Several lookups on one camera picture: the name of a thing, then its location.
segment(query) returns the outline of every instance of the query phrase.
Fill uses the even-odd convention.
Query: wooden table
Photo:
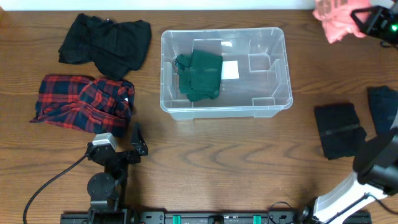
[[[135,207],[267,210],[276,201],[299,207],[329,192],[352,170],[353,158],[323,157],[313,107],[350,101],[368,139],[375,136],[366,88],[398,89],[398,52],[352,35],[329,45],[311,11],[85,12],[119,22],[152,24],[144,66],[126,78],[136,86],[136,114],[149,155],[131,166],[127,202]],[[78,12],[6,12],[0,26],[0,223],[22,223],[32,194],[86,150],[94,134],[32,124],[37,92],[49,73],[102,77],[93,63],[58,63],[57,50]],[[169,29],[280,27],[285,32],[293,106],[271,119],[174,121],[159,106],[160,36]],[[129,149],[129,138],[119,150]],[[103,168],[83,161],[47,187],[29,223],[58,223],[63,212],[87,211],[86,185]],[[385,202],[398,207],[398,197]],[[376,203],[374,223],[396,223]]]

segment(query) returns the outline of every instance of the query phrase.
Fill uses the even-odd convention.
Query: clothing
[[[377,135],[398,125],[398,92],[388,86],[368,88],[368,100]]]
[[[355,156],[365,143],[366,131],[359,124],[354,104],[317,106],[314,112],[325,157]]]
[[[358,26],[351,18],[351,11],[371,7],[369,0],[344,0],[344,1],[324,1],[315,0],[316,9],[313,15],[322,21],[325,35],[329,44],[342,40],[347,34],[354,34],[356,37],[366,37],[359,31]],[[358,14],[358,19],[366,21],[368,13]]]
[[[187,94],[191,102],[209,98],[214,100],[220,93],[222,56],[193,50],[191,55],[179,55],[178,67],[180,93]]]
[[[39,89],[36,117],[30,122],[122,137],[133,101],[134,86],[126,81],[46,75]]]
[[[120,80],[144,63],[151,38],[144,21],[114,23],[79,14],[59,49],[61,63],[94,62],[112,80]]]

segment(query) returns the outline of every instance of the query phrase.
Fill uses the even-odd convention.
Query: green cloth
[[[177,56],[175,64],[180,78],[180,93],[187,94],[191,102],[217,98],[220,93],[222,56],[193,50],[191,55]]]

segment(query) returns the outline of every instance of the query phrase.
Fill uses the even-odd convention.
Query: dark folded cloth
[[[178,67],[180,93],[187,94],[191,102],[218,97],[221,84],[222,56],[193,50],[191,55],[179,55]]]
[[[368,88],[369,108],[377,134],[388,132],[398,122],[398,92],[387,86]]]
[[[318,106],[314,112],[325,157],[355,156],[365,143],[366,131],[359,124],[354,105]]]
[[[114,23],[79,14],[58,51],[59,62],[94,62],[102,74],[119,80],[144,63],[150,38],[147,22]]]
[[[36,117],[30,122],[121,137],[129,125],[133,101],[134,86],[129,82],[46,75],[39,89]]]

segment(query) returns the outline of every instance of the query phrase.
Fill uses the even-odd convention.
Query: black folded cloth
[[[368,88],[368,100],[377,135],[397,126],[398,92],[388,86]]]
[[[354,104],[317,106],[314,112],[325,157],[355,156],[365,143],[366,131],[359,124]]]
[[[119,80],[144,63],[150,38],[148,22],[115,23],[79,14],[58,51],[59,62],[94,62],[102,74]]]

